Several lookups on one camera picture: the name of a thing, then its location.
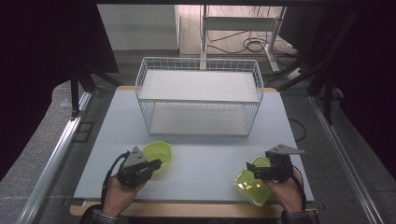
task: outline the white shelf panel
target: white shelf panel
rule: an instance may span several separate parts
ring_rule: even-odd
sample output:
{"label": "white shelf panel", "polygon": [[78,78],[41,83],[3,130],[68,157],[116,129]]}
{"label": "white shelf panel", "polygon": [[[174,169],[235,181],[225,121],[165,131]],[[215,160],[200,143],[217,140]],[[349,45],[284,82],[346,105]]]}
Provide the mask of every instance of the white shelf panel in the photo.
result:
{"label": "white shelf panel", "polygon": [[149,69],[139,100],[258,103],[249,72]]}
{"label": "white shelf panel", "polygon": [[152,134],[248,135],[241,105],[155,105]]}

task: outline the white tabletop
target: white tabletop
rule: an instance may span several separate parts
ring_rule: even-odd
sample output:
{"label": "white tabletop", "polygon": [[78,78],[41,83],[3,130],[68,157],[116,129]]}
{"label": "white tabletop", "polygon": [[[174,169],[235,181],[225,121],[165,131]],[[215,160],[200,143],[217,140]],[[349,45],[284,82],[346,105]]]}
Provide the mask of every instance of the white tabletop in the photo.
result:
{"label": "white tabletop", "polygon": [[[114,160],[134,146],[143,148],[153,141],[172,144],[173,159],[164,170],[154,174],[136,199],[156,202],[246,202],[233,185],[246,161],[264,155],[265,150],[279,143],[296,147],[277,92],[264,93],[249,137],[210,137],[149,135],[134,91],[117,90],[75,198],[100,198],[103,180]],[[291,160],[303,174],[307,200],[313,202],[300,156],[291,156]]]}

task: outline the white wire rack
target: white wire rack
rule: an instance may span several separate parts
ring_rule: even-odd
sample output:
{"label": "white wire rack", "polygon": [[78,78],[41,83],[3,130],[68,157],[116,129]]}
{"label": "white wire rack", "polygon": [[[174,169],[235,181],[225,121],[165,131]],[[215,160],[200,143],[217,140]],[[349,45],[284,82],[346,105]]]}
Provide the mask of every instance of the white wire rack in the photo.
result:
{"label": "white wire rack", "polygon": [[262,88],[254,60],[144,58],[135,83],[150,134],[248,136]]}

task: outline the cable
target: cable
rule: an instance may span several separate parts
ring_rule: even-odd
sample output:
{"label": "cable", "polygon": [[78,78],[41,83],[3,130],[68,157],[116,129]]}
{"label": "cable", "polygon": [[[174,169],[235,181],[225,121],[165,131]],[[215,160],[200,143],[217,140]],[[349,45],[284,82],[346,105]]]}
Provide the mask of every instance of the cable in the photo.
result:
{"label": "cable", "polygon": [[297,119],[288,119],[288,120],[296,122],[296,123],[299,124],[299,125],[303,128],[303,130],[304,130],[303,137],[301,137],[301,138],[299,138],[299,139],[295,139],[295,141],[296,141],[296,142],[300,142],[301,140],[305,139],[305,138],[306,138],[306,128],[305,128],[305,126],[304,126],[300,121],[298,121]]}

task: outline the green bowl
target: green bowl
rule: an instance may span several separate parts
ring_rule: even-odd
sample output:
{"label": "green bowl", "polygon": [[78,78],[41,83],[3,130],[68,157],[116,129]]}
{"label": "green bowl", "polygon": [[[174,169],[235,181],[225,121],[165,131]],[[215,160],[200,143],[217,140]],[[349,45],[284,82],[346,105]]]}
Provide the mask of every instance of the green bowl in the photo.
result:
{"label": "green bowl", "polygon": [[161,168],[165,167],[172,160],[172,145],[156,141],[147,144],[142,149],[143,154],[145,154],[148,161],[161,160]]}
{"label": "green bowl", "polygon": [[[271,162],[263,156],[256,157],[251,163],[257,167],[271,166]],[[272,191],[260,179],[255,179],[254,174],[247,168],[236,177],[234,185],[258,207],[263,207],[272,194]]]}

